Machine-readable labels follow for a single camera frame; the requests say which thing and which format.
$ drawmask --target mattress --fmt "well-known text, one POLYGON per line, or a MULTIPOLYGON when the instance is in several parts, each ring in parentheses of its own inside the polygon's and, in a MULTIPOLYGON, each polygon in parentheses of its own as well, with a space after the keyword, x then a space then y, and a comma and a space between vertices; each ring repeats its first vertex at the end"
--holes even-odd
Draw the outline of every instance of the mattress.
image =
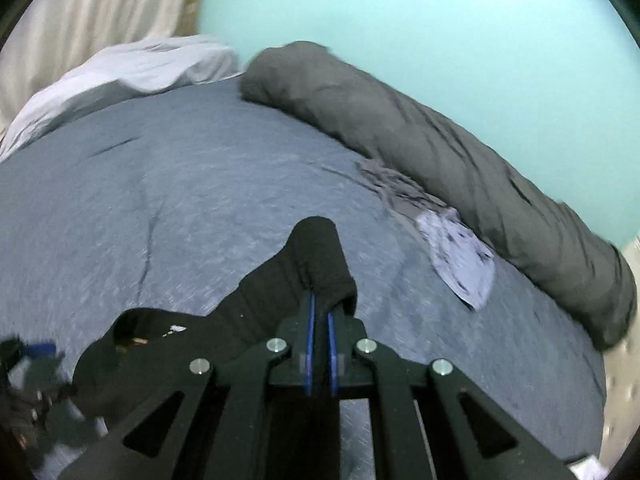
MULTIPOLYGON (((124 310, 207 314, 293 226, 337 226, 356 316, 403 358, 446 357, 561 458, 597 454, 604 366, 584 329, 504 260, 470 311, 428 254, 359 182, 361 156, 307 124, 244 102, 236 79, 94 112, 0 164, 0 336, 53 338, 27 389, 69 377, 124 310)), ((342 478, 373 477, 366 405, 342 406, 342 478)), ((70 404, 32 455, 41 479, 99 437, 70 404)))

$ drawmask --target gray comforter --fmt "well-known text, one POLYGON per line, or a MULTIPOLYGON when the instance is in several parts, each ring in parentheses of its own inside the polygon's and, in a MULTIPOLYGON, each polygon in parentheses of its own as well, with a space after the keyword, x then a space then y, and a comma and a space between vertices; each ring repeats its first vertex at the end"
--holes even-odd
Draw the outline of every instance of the gray comforter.
MULTIPOLYGON (((496 258, 492 294, 469 309, 428 255, 358 184, 362 156, 279 110, 244 102, 238 80, 113 105, 0 164, 0 337, 53 338, 60 374, 127 308, 206 314, 308 216, 337 225, 369 335, 423 363, 452 360, 562 458, 597 454, 606 390, 583 328, 496 258)), ((55 363, 25 363, 29 388, 55 363)), ((55 478, 97 435, 50 418, 38 476, 55 478)), ((342 410, 343 478, 370 480, 366 406, 342 410)))
POLYGON ((582 323, 597 348, 625 335, 636 284, 620 252, 450 119, 306 41, 258 54, 241 91, 380 159, 456 208, 476 235, 582 323))

